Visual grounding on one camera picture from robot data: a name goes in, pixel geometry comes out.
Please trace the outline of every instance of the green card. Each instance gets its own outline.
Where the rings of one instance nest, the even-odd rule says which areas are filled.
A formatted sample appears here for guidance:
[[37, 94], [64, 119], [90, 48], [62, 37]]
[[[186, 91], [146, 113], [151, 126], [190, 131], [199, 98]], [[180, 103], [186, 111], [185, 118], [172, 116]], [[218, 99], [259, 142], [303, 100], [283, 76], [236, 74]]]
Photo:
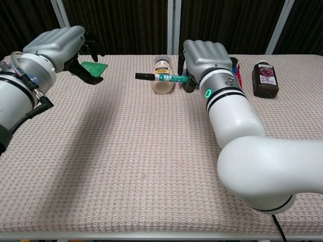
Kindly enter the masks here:
[[81, 66], [83, 66], [94, 77], [99, 77], [107, 67], [106, 64], [95, 62], [82, 62]]

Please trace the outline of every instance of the bottle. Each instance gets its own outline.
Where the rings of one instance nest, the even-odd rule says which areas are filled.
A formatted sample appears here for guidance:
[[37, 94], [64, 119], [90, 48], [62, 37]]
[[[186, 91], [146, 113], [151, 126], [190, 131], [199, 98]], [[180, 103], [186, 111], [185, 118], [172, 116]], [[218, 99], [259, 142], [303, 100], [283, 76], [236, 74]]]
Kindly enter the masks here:
[[276, 97], [279, 87], [273, 66], [266, 60], [259, 61], [252, 71], [253, 95], [262, 98]]
[[[158, 55], [154, 59], [155, 66], [154, 66], [154, 74], [165, 74], [165, 75], [173, 75], [173, 71], [171, 68], [171, 60], [167, 55]], [[152, 81], [151, 86], [155, 93], [158, 94], [166, 94], [169, 93], [173, 86], [174, 82], [159, 82], [159, 81]]]

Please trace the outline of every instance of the green object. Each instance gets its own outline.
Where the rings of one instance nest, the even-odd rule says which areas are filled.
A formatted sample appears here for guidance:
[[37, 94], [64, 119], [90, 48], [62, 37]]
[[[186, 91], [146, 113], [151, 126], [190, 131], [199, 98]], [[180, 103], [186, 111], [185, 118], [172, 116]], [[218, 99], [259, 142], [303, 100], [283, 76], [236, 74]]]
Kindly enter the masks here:
[[102, 72], [106, 69], [107, 64], [95, 62], [82, 62], [81, 66], [84, 67], [94, 77], [101, 76]]
[[209, 98], [212, 94], [212, 90], [211, 89], [207, 89], [207, 91], [205, 92], [205, 97]]
[[157, 81], [186, 83], [187, 80], [188, 80], [188, 77], [184, 77], [184, 76], [171, 76], [171, 75], [159, 74], [159, 78]]

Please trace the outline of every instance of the robotic hand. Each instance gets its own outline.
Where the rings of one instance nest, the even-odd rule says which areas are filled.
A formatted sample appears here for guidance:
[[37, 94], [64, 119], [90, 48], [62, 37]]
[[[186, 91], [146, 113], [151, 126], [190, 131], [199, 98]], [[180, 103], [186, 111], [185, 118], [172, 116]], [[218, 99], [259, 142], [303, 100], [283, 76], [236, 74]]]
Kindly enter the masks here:
[[13, 52], [10, 65], [0, 63], [0, 155], [21, 124], [53, 107], [45, 94], [55, 83], [56, 73], [69, 71], [91, 85], [103, 80], [93, 77], [77, 60], [78, 51], [89, 48], [97, 62], [97, 47], [101, 46], [95, 37], [82, 26], [54, 29], [40, 34], [23, 52]]
[[220, 43], [186, 40], [179, 56], [179, 75], [185, 60], [190, 78], [184, 90], [193, 92], [200, 84], [209, 119], [223, 149], [218, 175], [228, 190], [265, 214], [286, 211], [297, 193], [323, 194], [323, 141], [266, 138]]

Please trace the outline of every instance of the marker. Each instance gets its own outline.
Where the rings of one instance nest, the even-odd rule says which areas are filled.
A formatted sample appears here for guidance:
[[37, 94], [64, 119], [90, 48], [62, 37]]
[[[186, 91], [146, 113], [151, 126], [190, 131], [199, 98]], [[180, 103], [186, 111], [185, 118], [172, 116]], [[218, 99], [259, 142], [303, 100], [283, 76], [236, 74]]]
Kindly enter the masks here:
[[136, 73], [135, 79], [139, 80], [148, 80], [148, 81], [159, 81], [159, 82], [177, 82], [177, 83], [186, 83], [188, 77], [185, 76], [171, 76], [164, 74], [145, 74], [145, 73]]

